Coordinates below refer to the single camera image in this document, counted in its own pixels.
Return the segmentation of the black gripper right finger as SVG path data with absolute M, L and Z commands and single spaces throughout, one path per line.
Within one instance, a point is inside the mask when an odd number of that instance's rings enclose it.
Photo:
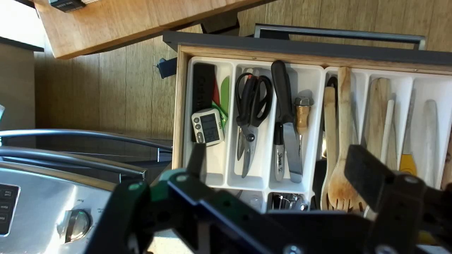
M 399 175 L 362 145 L 351 145 L 345 176 L 362 199 L 375 210 L 389 210 L 394 205 Z

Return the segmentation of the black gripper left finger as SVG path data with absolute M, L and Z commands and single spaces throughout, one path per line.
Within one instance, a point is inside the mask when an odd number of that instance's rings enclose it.
M 205 144 L 195 144 L 192 148 L 192 154 L 187 167 L 187 172 L 200 179 L 202 175 L 204 164 L 207 157 L 207 145 Z

